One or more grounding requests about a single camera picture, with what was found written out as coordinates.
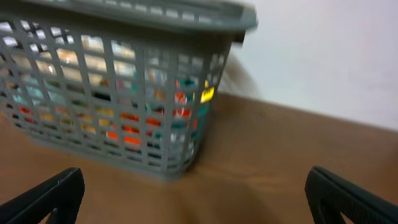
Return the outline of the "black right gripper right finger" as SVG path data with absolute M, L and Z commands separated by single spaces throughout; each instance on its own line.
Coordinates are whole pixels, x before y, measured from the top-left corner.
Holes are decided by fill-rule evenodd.
M 320 167 L 308 173 L 305 194 L 317 224 L 397 223 L 397 205 L 390 203 L 352 182 Z

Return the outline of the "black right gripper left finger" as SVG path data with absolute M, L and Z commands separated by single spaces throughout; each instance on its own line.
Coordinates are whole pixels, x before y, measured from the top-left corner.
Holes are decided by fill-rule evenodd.
M 71 223 L 85 193 L 80 168 L 70 167 L 1 205 L 1 223 Z

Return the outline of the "red spaghetti pasta packet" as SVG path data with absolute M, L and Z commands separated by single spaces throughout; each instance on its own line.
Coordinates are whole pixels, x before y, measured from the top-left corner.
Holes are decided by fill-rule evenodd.
M 36 124 L 36 120 L 33 118 L 33 112 L 28 107 L 20 106 L 19 112 L 24 115 L 24 119 L 28 123 Z M 55 123 L 59 122 L 61 127 L 67 133 L 72 133 L 72 128 L 76 127 L 76 124 L 72 121 L 72 113 L 63 107 L 56 107 L 55 113 L 60 115 L 59 118 L 56 118 L 55 115 L 50 114 L 48 111 L 39 111 L 39 119 L 44 121 L 44 126 L 48 128 L 52 128 L 54 130 L 57 129 Z M 80 122 L 80 129 L 84 134 L 99 134 L 100 132 L 96 130 L 94 127 L 94 119 L 92 115 L 87 113 L 78 112 L 76 114 L 77 120 Z M 123 121 L 132 121 L 134 124 L 138 124 L 139 117 L 134 114 L 129 113 L 121 113 L 120 118 Z M 97 119 L 98 125 L 101 128 L 102 135 L 105 135 L 108 139 L 118 140 L 118 134 L 116 133 L 116 123 L 112 119 Z M 124 142 L 127 144 L 132 144 L 135 146 L 141 145 L 141 140 L 138 135 L 140 134 L 140 129 L 135 126 L 131 126 L 130 124 L 121 124 L 121 130 L 125 132 Z

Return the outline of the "small white mint packet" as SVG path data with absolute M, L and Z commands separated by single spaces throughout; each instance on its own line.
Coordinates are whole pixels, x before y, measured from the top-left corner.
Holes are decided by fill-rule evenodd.
M 22 77 L 22 82 L 28 83 L 28 85 L 25 88 L 26 88 L 29 96 L 44 99 L 44 91 L 41 88 L 39 88 L 39 83 L 36 78 L 34 78 L 30 75 L 26 75 L 26 76 Z M 44 80 L 44 84 L 47 88 L 46 91 L 47 91 L 47 94 L 48 94 L 50 100 L 64 105 L 66 102 L 65 97 L 59 93 L 52 91 L 52 90 L 56 90 L 57 88 L 59 88 L 59 83 Z M 16 83 L 11 83 L 9 85 L 9 88 L 17 91 L 18 93 L 22 93 L 22 88 Z M 27 100 L 24 99 L 22 96 L 14 95 L 13 99 L 18 103 L 27 104 Z

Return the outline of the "green coffee sachet bag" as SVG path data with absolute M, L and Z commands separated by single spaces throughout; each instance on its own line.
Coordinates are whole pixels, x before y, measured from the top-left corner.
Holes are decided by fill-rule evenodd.
M 195 96 L 198 80 L 194 78 L 176 79 L 176 92 L 172 103 L 172 119 L 167 126 L 168 134 L 147 134 L 152 138 L 169 140 L 171 152 L 186 151 L 193 154 L 206 123 L 206 116 L 210 110 L 210 103 L 216 94 L 217 82 L 205 80 L 202 92 Z

